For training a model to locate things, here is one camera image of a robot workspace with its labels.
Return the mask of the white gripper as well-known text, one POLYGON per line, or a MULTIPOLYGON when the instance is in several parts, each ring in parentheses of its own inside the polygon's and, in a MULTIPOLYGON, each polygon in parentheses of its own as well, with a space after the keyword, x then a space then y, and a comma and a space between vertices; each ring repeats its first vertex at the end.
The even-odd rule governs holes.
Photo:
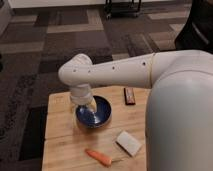
POLYGON ((70 99, 73 103, 75 103, 71 104, 70 107, 73 120, 76 120, 76 111, 79 107, 78 105, 88 104, 88 107, 92 112, 97 111, 97 103, 95 99, 93 99, 91 86, 89 84, 81 84, 71 87, 70 99))

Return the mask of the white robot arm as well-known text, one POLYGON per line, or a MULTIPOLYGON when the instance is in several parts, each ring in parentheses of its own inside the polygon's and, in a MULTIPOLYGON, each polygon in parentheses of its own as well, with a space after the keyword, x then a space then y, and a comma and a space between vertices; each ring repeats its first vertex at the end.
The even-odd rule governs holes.
POLYGON ((147 171, 213 171, 213 54, 157 52, 94 64, 78 54, 58 76, 77 104, 94 84, 145 88, 147 171))

